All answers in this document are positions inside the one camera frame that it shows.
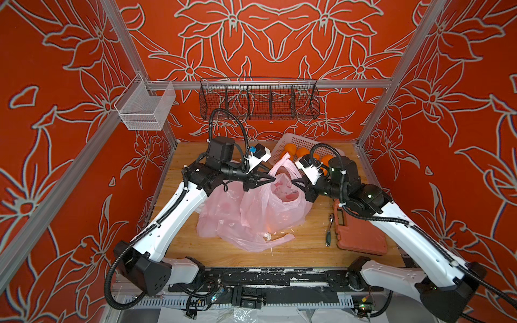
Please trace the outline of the pink printed plastic bag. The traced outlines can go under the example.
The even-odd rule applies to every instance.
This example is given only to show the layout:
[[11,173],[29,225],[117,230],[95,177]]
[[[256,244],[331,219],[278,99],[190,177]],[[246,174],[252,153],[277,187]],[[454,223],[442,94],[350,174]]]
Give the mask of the pink printed plastic bag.
[[301,173],[289,153],[269,171],[274,181],[245,192],[240,204],[243,237],[237,246],[247,252],[262,252],[291,242],[295,235],[288,230],[305,223],[313,204],[292,180]]

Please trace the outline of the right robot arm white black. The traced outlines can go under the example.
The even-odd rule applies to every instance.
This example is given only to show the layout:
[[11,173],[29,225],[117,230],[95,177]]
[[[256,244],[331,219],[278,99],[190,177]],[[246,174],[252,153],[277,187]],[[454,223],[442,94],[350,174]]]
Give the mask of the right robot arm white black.
[[417,264],[416,269],[382,265],[360,257],[348,268],[350,288],[362,290],[381,287],[419,301],[443,322],[468,319],[464,313],[479,287],[491,291],[512,307],[516,300],[484,280],[485,269],[454,255],[415,224],[385,193],[374,184],[364,184],[354,161],[342,156],[328,144],[323,147],[334,157],[323,163],[314,157],[318,143],[295,164],[303,176],[293,180],[305,198],[313,202],[326,196],[355,219],[370,222],[400,246]]

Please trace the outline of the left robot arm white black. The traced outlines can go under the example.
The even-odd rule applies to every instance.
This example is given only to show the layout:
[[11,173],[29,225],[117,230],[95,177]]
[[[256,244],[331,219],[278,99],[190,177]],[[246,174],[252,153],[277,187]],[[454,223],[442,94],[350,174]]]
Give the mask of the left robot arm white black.
[[[186,257],[166,262],[164,257],[187,219],[216,188],[239,182],[249,191],[275,181],[264,164],[271,158],[269,149],[261,144],[250,146],[246,135],[243,140],[241,148],[229,137],[210,136],[207,150],[181,170],[182,182],[155,219],[130,242],[116,245],[115,260],[104,282],[104,297],[111,308],[127,310],[167,285],[191,284],[198,278],[201,265],[197,261]],[[123,304],[114,298],[111,288],[116,271],[141,290],[133,301]]]

